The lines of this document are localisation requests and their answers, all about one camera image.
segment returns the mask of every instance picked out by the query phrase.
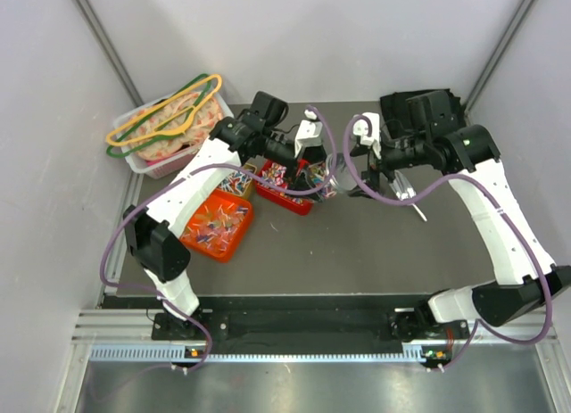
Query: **black surface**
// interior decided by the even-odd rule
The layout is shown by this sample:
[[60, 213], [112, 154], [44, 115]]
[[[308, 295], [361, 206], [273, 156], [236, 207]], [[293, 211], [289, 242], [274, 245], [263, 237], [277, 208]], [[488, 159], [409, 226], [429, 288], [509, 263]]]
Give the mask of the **black surface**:
[[[334, 130], [338, 145], [353, 115], [379, 110], [378, 102], [316, 106]], [[299, 123], [304, 107], [290, 104], [280, 127]], [[238, 114], [243, 108], [234, 106], [233, 111]], [[260, 169], [263, 160], [253, 163]], [[358, 158], [358, 170], [365, 169], [365, 163], [365, 157]], [[429, 167], [403, 172], [417, 191], [442, 176]], [[145, 178], [140, 200], [165, 187], [173, 176]], [[385, 181], [380, 189], [394, 197]], [[426, 223], [410, 207], [389, 207], [346, 195], [315, 204], [303, 217], [257, 194], [249, 201], [254, 219], [230, 262], [193, 254], [187, 273], [199, 296], [433, 293], [493, 278], [484, 242], [466, 206], [449, 186], [419, 204]], [[120, 281], [153, 285], [128, 254]], [[120, 287], [118, 295], [152, 296], [131, 287]]]
[[[203, 297], [193, 318], [212, 335], [218, 354], [366, 354], [402, 352], [394, 332], [396, 308], [409, 308], [426, 296], [245, 296]], [[151, 308], [146, 299], [107, 298], [106, 309], [126, 305]], [[166, 314], [157, 314], [154, 340], [203, 340], [203, 335]], [[444, 340], [445, 328], [456, 339], [468, 332], [460, 322], [431, 328], [417, 338]]]

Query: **black cloth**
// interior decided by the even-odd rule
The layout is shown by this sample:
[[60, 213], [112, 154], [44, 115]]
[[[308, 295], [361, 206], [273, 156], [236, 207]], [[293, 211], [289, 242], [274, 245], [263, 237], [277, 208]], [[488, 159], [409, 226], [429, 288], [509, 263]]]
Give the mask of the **black cloth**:
[[456, 114], [459, 126], [461, 128], [466, 126], [466, 121], [464, 120], [464, 106], [460, 104], [460, 98], [454, 96], [450, 89], [427, 89], [410, 92], [395, 92], [394, 94], [381, 96], [380, 98], [383, 119], [385, 120], [386, 127], [392, 138], [404, 136], [407, 133], [413, 131], [412, 123], [410, 122], [407, 99], [414, 96], [427, 94], [428, 92], [434, 92], [435, 90], [444, 90], [446, 92], [450, 98], [451, 111]]

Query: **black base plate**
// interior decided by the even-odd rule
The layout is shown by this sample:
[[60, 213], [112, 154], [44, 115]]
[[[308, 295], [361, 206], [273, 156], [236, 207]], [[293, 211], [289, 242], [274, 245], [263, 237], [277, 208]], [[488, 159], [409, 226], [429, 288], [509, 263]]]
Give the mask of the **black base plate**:
[[[423, 295], [280, 295], [203, 297], [193, 318], [211, 332], [218, 354], [400, 353], [393, 331], [395, 308], [408, 308]], [[149, 298], [106, 297], [104, 309], [159, 309]], [[204, 335], [170, 314], [155, 316], [154, 340], [203, 340]], [[447, 324], [454, 338], [466, 339], [460, 322]], [[445, 328], [423, 338], [445, 341]]]

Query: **cable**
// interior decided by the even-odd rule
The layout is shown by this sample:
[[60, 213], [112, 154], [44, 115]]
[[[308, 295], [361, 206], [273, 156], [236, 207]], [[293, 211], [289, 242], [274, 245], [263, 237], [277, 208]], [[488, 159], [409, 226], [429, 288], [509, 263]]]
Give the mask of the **cable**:
[[286, 135], [287, 135], [287, 134], [291, 133], [292, 130], [294, 130], [295, 128], [298, 128], [299, 126], [300, 126], [299, 123], [295, 123], [295, 124], [292, 125], [288, 130], [274, 128], [273, 131], [274, 131], [274, 132], [281, 132], [282, 134], [286, 134]]
[[[262, 177], [258, 177], [255, 174], [253, 174], [252, 172], [235, 166], [235, 165], [230, 165], [230, 164], [226, 164], [226, 163], [214, 163], [211, 165], [206, 165], [206, 166], [202, 166], [201, 168], [195, 169], [192, 172], [190, 172], [189, 176], [193, 176], [198, 174], [199, 172], [202, 172], [203, 170], [208, 170], [208, 169], [216, 169], [216, 168], [223, 168], [223, 169], [232, 169], [241, 173], [244, 173], [245, 175], [247, 175], [248, 177], [251, 177], [253, 179], [255, 179], [256, 181], [260, 182], [261, 184], [263, 184], [264, 186], [268, 187], [268, 188], [272, 188], [274, 190], [277, 190], [281, 193], [286, 193], [286, 194], [290, 194], [290, 195], [297, 195], [297, 196], [303, 196], [303, 195], [307, 195], [307, 194], [313, 194], [316, 193], [317, 191], [319, 191], [321, 188], [323, 188], [324, 186], [327, 185], [327, 183], [329, 182], [329, 180], [331, 179], [331, 177], [333, 177], [335, 175], [335, 167], [336, 167], [336, 155], [337, 155], [337, 149], [335, 146], [335, 140], [333, 138], [333, 131], [331, 130], [331, 127], [329, 127], [329, 124], [327, 123], [327, 121], [325, 120], [325, 118], [323, 117], [323, 115], [319, 112], [319, 110], [311, 105], [307, 106], [307, 109], [311, 112], [314, 112], [317, 116], [318, 119], [323, 123], [323, 127], [325, 128], [326, 132], [327, 132], [327, 136], [329, 136], [329, 140], [331, 142], [331, 150], [333, 153], [333, 164], [331, 166], [332, 170], [330, 171], [329, 174], [327, 174], [327, 176], [324, 178], [323, 182], [321, 184], [319, 184], [318, 186], [315, 186], [314, 188], [311, 188], [309, 190], [305, 190], [305, 191], [294, 191], [294, 190], [289, 190], [287, 188], [282, 188], [282, 187], [278, 187], [278, 186], [274, 186], [272, 184], [270, 184], [267, 180], [263, 179]], [[114, 232], [112, 233], [111, 239], [109, 240], [109, 242], [107, 243], [107, 245], [105, 245], [105, 249], [103, 250], [103, 256], [101, 258], [101, 263], [99, 265], [99, 279], [101, 280], [101, 282], [106, 285], [106, 286], [110, 286], [113, 288], [136, 288], [136, 289], [142, 289], [144, 291], [147, 291], [148, 293], [152, 293], [153, 295], [156, 295], [158, 298], [162, 299], [163, 303], [166, 304], [167, 306], [169, 306], [173, 311], [175, 311], [177, 314], [179, 314], [181, 317], [184, 317], [185, 320], [189, 321], [191, 324], [193, 324], [194, 326], [196, 326], [199, 330], [201, 330], [204, 333], [204, 336], [206, 337], [206, 349], [204, 351], [204, 354], [202, 355], [202, 357], [200, 358], [200, 360], [195, 363], [192, 367], [190, 367], [187, 371], [195, 371], [196, 369], [200, 368], [204, 362], [206, 361], [206, 359], [208, 358], [208, 356], [211, 353], [212, 350], [212, 337], [211, 334], [208, 332], [208, 330], [197, 320], [195, 320], [194, 318], [188, 316], [186, 313], [183, 313], [179, 308], [177, 308], [174, 304], [172, 304], [170, 301], [168, 301], [167, 299], [164, 298], [164, 295], [162, 295], [162, 293], [155, 289], [152, 288], [150, 286], [147, 285], [142, 285], [142, 284], [132, 284], [132, 283], [116, 283], [116, 282], [112, 282], [109, 279], [107, 279], [106, 273], [107, 273], [107, 260], [109, 259], [109, 256], [111, 254], [112, 248], [115, 245], [115, 242], [117, 241], [117, 238], [119, 238], [119, 236], [121, 235], [121, 233], [123, 232], [123, 230], [125, 229], [125, 226], [136, 216], [138, 215], [142, 210], [144, 210], [146, 208], [146, 206], [151, 203], [152, 201], [154, 201], [155, 199], [157, 199], [158, 197], [162, 196], [163, 194], [166, 194], [167, 192], [169, 192], [170, 190], [172, 190], [173, 188], [176, 188], [177, 186], [180, 186], [184, 181], [186, 180], [186, 178], [180, 178], [178, 180], [176, 180], [175, 182], [173, 182], [172, 184], [169, 184], [168, 186], [165, 186], [161, 191], [157, 192], [156, 194], [154, 194], [153, 196], [149, 197], [148, 199], [144, 200], [143, 202], [141, 202], [140, 204], [137, 205], [137, 207], [131, 211], [129, 213], [129, 215], [127, 217], [124, 218], [124, 220], [121, 221], [121, 223], [119, 223], [119, 225], [117, 226], [117, 228], [114, 230]], [[131, 377], [128, 381], [124, 382], [123, 384], [120, 385], [120, 387], [116, 390], [114, 390], [111, 394], [106, 395], [105, 397], [103, 397], [101, 400], [106, 401], [109, 398], [111, 398], [114, 394], [116, 394], [120, 389], [122, 389], [123, 387], [125, 387], [127, 384], [129, 384], [130, 382], [132, 382], [134, 379], [138, 378], [139, 376], [141, 376], [142, 374], [146, 373], [147, 371], [151, 371], [153, 369], [159, 368], [159, 366], [152, 366], [149, 368], [146, 368], [142, 371], [140, 371], [139, 373], [137, 373], [135, 376]]]
[[479, 319], [477, 319], [474, 322], [474, 327], [472, 328], [472, 332], [470, 333], [470, 335], [468, 336], [467, 340], [464, 342], [464, 344], [462, 345], [462, 347], [460, 348], [458, 353], [452, 357], [451, 361], [448, 364], [446, 364], [446, 365], [442, 366], [442, 368], [438, 368], [438, 369], [441, 369], [442, 372], [444, 372], [445, 370], [448, 370], [450, 367], [452, 367], [454, 364], [456, 364], [458, 361], [460, 361], [460, 359], [466, 353], [468, 346], [474, 340], [474, 336], [476, 335], [476, 331], [478, 329], [478, 321], [479, 321]]
[[480, 320], [480, 324], [486, 330], [488, 330], [490, 333], [495, 335], [496, 337], [499, 337], [501, 340], [504, 340], [504, 341], [510, 342], [510, 343], [529, 345], [529, 344], [538, 343], [543, 338], [545, 338], [547, 333], [549, 333], [549, 331], [550, 331], [551, 321], [553, 318], [553, 304], [551, 301], [551, 293], [550, 293], [549, 285], [547, 283], [547, 279], [545, 278], [545, 275], [543, 274], [542, 267], [540, 266], [539, 261], [537, 260], [537, 257], [535, 257], [535, 254], [534, 254], [531, 246], [527, 243], [526, 239], [524, 238], [522, 233], [519, 231], [517, 226], [514, 224], [514, 222], [511, 220], [511, 218], [508, 216], [508, 214], [501, 211], [500, 204], [492, 196], [492, 194], [481, 183], [479, 183], [475, 179], [468, 177], [466, 175], [463, 175], [463, 174], [450, 174], [450, 175], [446, 175], [442, 178], [439, 178], [432, 185], [427, 187], [425, 190], [423, 190], [422, 192], [420, 192], [416, 196], [409, 198], [409, 199], [402, 200], [402, 201], [389, 199], [387, 197], [382, 196], [381, 194], [378, 194], [377, 192], [375, 192], [374, 190], [369, 188], [367, 186], [367, 184], [365, 184], [360, 179], [359, 173], [358, 173], [357, 169], [355, 168], [355, 164], [353, 163], [352, 157], [350, 155], [349, 141], [350, 141], [350, 135], [352, 132], [352, 126], [358, 120], [364, 120], [368, 124], [369, 134], [370, 134], [370, 131], [372, 130], [371, 122], [368, 118], [366, 118], [365, 116], [362, 116], [362, 115], [358, 115], [358, 116], [353, 117], [351, 119], [351, 121], [349, 122], [349, 124], [347, 125], [347, 128], [343, 134], [343, 157], [347, 163], [347, 168], [349, 169], [349, 172], [351, 173], [351, 175], [354, 178], [357, 185], [365, 193], [367, 193], [370, 197], [372, 197], [373, 199], [376, 199], [379, 202], [382, 202], [382, 203], [387, 204], [387, 205], [392, 205], [392, 206], [409, 206], [409, 205], [412, 205], [412, 204], [415, 204], [415, 203], [421, 201], [422, 199], [427, 197], [429, 194], [431, 194], [436, 188], [447, 183], [448, 181], [453, 180], [453, 179], [461, 179], [461, 180], [467, 181], [468, 183], [475, 186], [485, 196], [485, 198], [488, 199], [488, 201], [490, 201], [492, 206], [496, 210], [498, 210], [498, 212], [500, 213], [503, 220], [506, 222], [506, 224], [509, 226], [511, 231], [514, 233], [517, 240], [521, 243], [522, 247], [524, 248], [525, 252], [527, 253], [527, 256], [529, 257], [529, 260], [534, 265], [534, 269], [537, 273], [537, 277], [538, 277], [540, 285], [542, 287], [543, 297], [545, 298], [545, 320], [543, 321], [542, 330], [539, 332], [539, 334], [536, 335], [535, 337], [532, 337], [531, 339], [528, 339], [528, 340], [518, 340], [518, 339], [513, 339], [511, 337], [507, 337], [506, 335], [503, 335], [502, 333], [497, 332], [495, 329], [493, 329], [488, 323], [484, 322], [483, 320]]
[[410, 132], [409, 130], [405, 129], [404, 126], [402, 125], [402, 122], [401, 122], [400, 120], [398, 120], [398, 119], [389, 119], [389, 120], [387, 120], [385, 123], [383, 123], [383, 125], [379, 128], [379, 133], [380, 133], [380, 135], [381, 135], [381, 143], [382, 143], [382, 145], [386, 145], [386, 146], [388, 146], [388, 147], [390, 147], [390, 148], [394, 148], [394, 140], [393, 140], [393, 138], [391, 137], [391, 133], [384, 131], [384, 128], [387, 128], [387, 129], [388, 129], [388, 124], [389, 124], [389, 122], [391, 122], [391, 121], [398, 121], [399, 124], [401, 125], [401, 129], [402, 129], [402, 131], [403, 131], [404, 133], [409, 134], [409, 133], [411, 133], [411, 132]]
[[277, 126], [277, 125], [279, 125], [281, 122], [283, 122], [283, 121], [286, 119], [287, 114], [289, 114], [289, 105], [286, 104], [284, 110], [282, 111], [281, 117], [280, 117], [279, 120], [276, 122], [276, 124], [273, 125], [272, 127]]
[[146, 308], [145, 315], [146, 315], [146, 318], [154, 324], [154, 321], [151, 319], [151, 317], [149, 317], [149, 308]]
[[452, 355], [454, 349], [454, 332], [450, 327], [446, 328], [446, 350]]

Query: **dark table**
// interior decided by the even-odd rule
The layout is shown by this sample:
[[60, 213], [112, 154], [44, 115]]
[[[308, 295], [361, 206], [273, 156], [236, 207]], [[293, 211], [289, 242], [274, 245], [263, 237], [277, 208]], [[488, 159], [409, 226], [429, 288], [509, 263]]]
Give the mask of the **dark table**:
[[[281, 126], [299, 123], [304, 106], [291, 104]], [[235, 114], [242, 108], [232, 107]], [[354, 114], [379, 112], [375, 102], [320, 103], [318, 108], [339, 147]], [[254, 163], [260, 168], [263, 160]], [[440, 177], [431, 168], [404, 173], [417, 191]], [[149, 197], [173, 177], [145, 178], [140, 198]], [[251, 202], [253, 223], [229, 263], [193, 253], [188, 273], [198, 294], [431, 293], [493, 279], [484, 242], [448, 186], [420, 203], [427, 223], [409, 207], [388, 207], [364, 198], [338, 196], [316, 204], [304, 217], [256, 194]], [[130, 256], [120, 281], [151, 284]], [[130, 294], [149, 295], [118, 291]]]

